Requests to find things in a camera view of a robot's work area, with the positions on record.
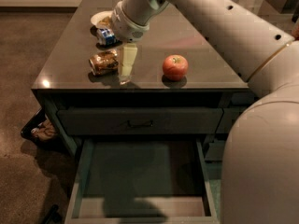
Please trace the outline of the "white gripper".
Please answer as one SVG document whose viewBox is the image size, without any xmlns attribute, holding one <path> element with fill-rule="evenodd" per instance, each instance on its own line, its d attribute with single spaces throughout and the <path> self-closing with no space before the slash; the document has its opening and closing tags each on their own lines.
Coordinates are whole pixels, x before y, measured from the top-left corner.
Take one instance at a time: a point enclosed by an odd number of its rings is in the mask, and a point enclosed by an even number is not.
<svg viewBox="0 0 299 224">
<path fill-rule="evenodd" d="M 121 85 L 131 80 L 131 73 L 135 63 L 138 48 L 135 42 L 139 41 L 144 33 L 149 29 L 149 25 L 139 25 L 131 21 L 124 13 L 122 2 L 119 2 L 113 9 L 111 18 L 102 17 L 96 23 L 99 29 L 109 29 L 111 27 L 114 36 L 121 42 L 126 42 L 118 49 L 119 68 L 118 76 Z"/>
</svg>

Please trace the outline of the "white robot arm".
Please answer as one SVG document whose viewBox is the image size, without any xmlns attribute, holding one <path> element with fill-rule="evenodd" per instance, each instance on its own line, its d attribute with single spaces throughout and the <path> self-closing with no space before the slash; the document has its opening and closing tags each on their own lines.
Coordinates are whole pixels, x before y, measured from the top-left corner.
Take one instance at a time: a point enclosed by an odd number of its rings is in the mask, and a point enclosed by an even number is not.
<svg viewBox="0 0 299 224">
<path fill-rule="evenodd" d="M 173 5 L 258 100 L 233 125 L 221 169 L 221 224 L 299 224 L 299 41 L 231 0 L 121 0 L 110 27 L 136 42 Z"/>
</svg>

